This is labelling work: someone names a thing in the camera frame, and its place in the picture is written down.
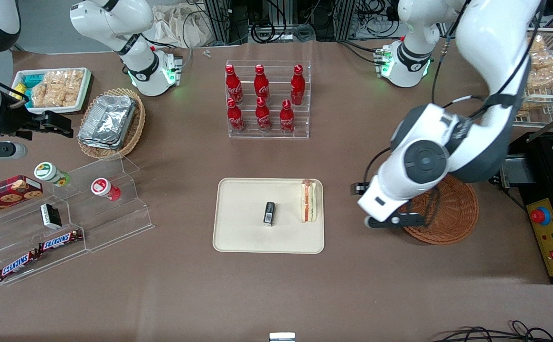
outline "red cookie box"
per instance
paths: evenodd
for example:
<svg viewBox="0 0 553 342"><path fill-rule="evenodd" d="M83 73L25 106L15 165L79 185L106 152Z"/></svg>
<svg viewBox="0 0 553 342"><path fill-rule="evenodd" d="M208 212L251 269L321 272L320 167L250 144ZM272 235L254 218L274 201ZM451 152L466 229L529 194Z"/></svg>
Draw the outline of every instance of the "red cookie box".
<svg viewBox="0 0 553 342"><path fill-rule="evenodd" d="M0 210L42 196L42 184L24 175L0 182Z"/></svg>

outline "acrylic bottle rack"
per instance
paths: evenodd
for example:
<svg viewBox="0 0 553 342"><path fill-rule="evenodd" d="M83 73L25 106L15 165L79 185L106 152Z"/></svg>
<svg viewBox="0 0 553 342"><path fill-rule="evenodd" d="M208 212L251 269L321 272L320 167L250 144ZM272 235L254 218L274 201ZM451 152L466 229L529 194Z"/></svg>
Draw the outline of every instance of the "acrylic bottle rack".
<svg viewBox="0 0 553 342"><path fill-rule="evenodd" d="M312 80L312 67L310 61L241 61L229 60L226 64L234 66L236 74L240 78L243 91L243 101L239 104L240 111L246 130L243 133L232 132L229 124L228 135L230 138L238 139L308 139L310 132L310 84ZM267 133L259 131L257 119L255 118L255 107L257 106L255 97L255 87L253 80L255 79L255 65L261 64L264 67L265 75L270 82L270 122L272 130ZM292 134L284 134L281 132L281 124L279 114L282 108L282 102L285 99L291 99L291 78L293 77L293 67L296 64L301 64L304 67L304 79L306 87L304 91L304 99L300 106L291 106L294 113L294 131ZM226 100L229 98L228 88L224 86L226 91ZM225 111L228 110L226 102L224 102Z"/></svg>
<svg viewBox="0 0 553 342"><path fill-rule="evenodd" d="M0 269L37 248L39 243L76 229L83 230L84 234L83 240L50 249L0 284L12 284L154 227L148 206L137 197L131 177L136 171L139 168L133 162L116 154L68 172L68 186L58 188L44 182L43 197L0 212ZM99 177L107 178L120 188L122 194L117 201L92 194L90 184ZM61 229L53 230L43 225L40 205L44 203L59 210Z"/></svg>

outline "round wicker plate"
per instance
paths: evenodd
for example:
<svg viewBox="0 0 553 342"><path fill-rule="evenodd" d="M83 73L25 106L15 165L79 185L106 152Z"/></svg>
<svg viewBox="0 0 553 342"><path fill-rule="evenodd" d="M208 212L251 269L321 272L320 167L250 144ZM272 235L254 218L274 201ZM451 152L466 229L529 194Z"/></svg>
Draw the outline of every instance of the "round wicker plate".
<svg viewBox="0 0 553 342"><path fill-rule="evenodd" d="M472 187L465 184L453 176L447 175L439 184L439 208L428 227L405 227L404 229L411 236L418 240L432 243L434 245L449 245L456 243L467 237L477 224L478 202ZM430 201L431 191L422 193L414 197L410 202L412 211L425 215L427 211L427 221L430 221L437 197L431 202L430 208L426 210L426 205ZM405 212L407 205L400 208Z"/></svg>
<svg viewBox="0 0 553 342"><path fill-rule="evenodd" d="M134 117L133 117L133 120L131 121L131 126L129 127L127 136L124 139L124 145L119 150L100 149L98 147L90 147L90 146L84 145L79 139L78 139L78 145L80 145L80 149L82 149L87 156L91 156L98 159L106 158L116 153L120 153L122 156L126 156L127 154L131 153L135 145L137 145L139 138L141 138L141 131L143 130L143 125L146 123L146 109L143 107L143 103L141 102L139 95L137 95L134 91L131 91L129 89L121 89L121 88L112 89L112 90L106 91L102 95L116 95L116 96L126 95L132 99L135 99L135 102L137 102L137 106L135 107L135 112L133 114ZM84 122L88 117L88 112L90 111L90 108L93 107L93 104L95 104L97 99L99 99L99 96L96 97L96 99L94 99L93 102L89 104L89 106L87 107L87 110L84 113L83 119L80 122L80 126L84 125Z"/></svg>

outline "brown table surface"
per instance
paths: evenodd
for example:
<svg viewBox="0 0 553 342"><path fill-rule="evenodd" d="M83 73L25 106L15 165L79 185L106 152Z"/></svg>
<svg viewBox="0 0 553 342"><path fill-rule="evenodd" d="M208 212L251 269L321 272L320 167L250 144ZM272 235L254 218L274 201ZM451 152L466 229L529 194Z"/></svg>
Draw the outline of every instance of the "brown table surface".
<svg viewBox="0 0 553 342"><path fill-rule="evenodd" d="M0 341L265 341L278 331L296 332L301 342L430 341L464 325L508 331L514 319L553 334L553 285L528 218L495 187L473 185L476 229L442 247L396 229L367 229L357 198L348 194L407 111L430 101L434 67L416 87L401 89L335 43L211 48L210 59L202 50L181 86L142 97L148 118L129 158L141 167L139 197L156 227L0 286ZM16 70L87 67L94 75L91 99L132 88L114 53L16 52L14 58ZM310 139L230 140L228 59L311 60ZM485 92L453 47L437 103ZM468 114L477 105L450 109ZM76 126L79 118L73 117ZM64 170L93 161L75 139L55 134L35 134L27 146L26 158L0 161L0 180L31 175L45 160ZM215 251L217 184L224 177L322 181L325 249L319 255Z"/></svg>

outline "jar with green label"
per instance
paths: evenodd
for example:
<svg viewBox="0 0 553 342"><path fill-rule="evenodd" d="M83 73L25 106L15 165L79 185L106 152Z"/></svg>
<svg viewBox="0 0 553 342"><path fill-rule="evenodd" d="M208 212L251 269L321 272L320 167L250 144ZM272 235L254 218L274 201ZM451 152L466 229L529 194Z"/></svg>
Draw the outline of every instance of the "jar with green label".
<svg viewBox="0 0 553 342"><path fill-rule="evenodd" d="M41 162L36 166L34 175L41 181L50 182L55 186L66 186L70 182L70 175L57 169L51 162Z"/></svg>

